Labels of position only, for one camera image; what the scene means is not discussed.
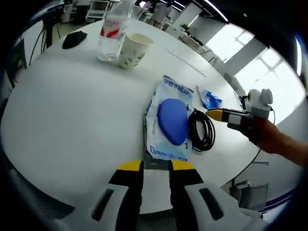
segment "coiled black cable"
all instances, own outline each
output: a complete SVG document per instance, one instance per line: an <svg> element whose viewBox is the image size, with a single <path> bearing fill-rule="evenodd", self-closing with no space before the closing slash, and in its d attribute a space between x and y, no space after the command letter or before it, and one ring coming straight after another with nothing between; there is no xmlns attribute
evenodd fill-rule
<svg viewBox="0 0 308 231"><path fill-rule="evenodd" d="M203 125L204 136L200 139L197 130L197 121ZM211 119L201 111L194 110L188 118L188 137L197 152L210 150L215 142L215 128Z"/></svg>

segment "desk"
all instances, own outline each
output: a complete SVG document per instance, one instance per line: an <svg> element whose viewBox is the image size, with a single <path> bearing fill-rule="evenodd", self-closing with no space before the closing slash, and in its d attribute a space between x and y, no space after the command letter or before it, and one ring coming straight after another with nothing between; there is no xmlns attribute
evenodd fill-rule
<svg viewBox="0 0 308 231"><path fill-rule="evenodd" d="M16 169L70 205L93 185L107 183L119 164L142 158L142 115L163 75L194 90L192 105L199 110L205 112L196 84L220 97L223 107L240 109L232 88L206 60L143 22L132 20L128 29L154 41L140 65L127 71L101 62L95 51L102 23L83 27L88 36L79 46L63 50L62 38L35 60L12 91L0 128ZM213 148L189 160L205 181L222 186L251 163L257 147L226 124L213 123ZM170 203L154 201L141 213L165 209Z"/></svg>

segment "bright window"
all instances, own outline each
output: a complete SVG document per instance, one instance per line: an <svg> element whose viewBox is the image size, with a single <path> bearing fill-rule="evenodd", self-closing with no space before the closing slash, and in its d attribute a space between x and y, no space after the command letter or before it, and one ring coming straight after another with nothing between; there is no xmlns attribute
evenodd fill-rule
<svg viewBox="0 0 308 231"><path fill-rule="evenodd" d="M254 35L232 24L225 25L206 44L225 63L246 45Z"/></svg>
<svg viewBox="0 0 308 231"><path fill-rule="evenodd" d="M306 92L297 74L272 48L265 49L259 56L239 71L235 78L246 92L250 89L270 89L273 94L276 123L280 123L302 102Z"/></svg>

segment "human arm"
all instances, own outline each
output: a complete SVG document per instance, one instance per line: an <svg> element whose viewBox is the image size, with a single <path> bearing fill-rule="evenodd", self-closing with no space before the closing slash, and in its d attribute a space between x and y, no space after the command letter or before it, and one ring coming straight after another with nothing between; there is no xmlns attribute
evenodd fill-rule
<svg viewBox="0 0 308 231"><path fill-rule="evenodd" d="M308 143L295 141L281 133L267 119L255 120L252 141L267 153L279 154L297 165L308 167Z"/></svg>

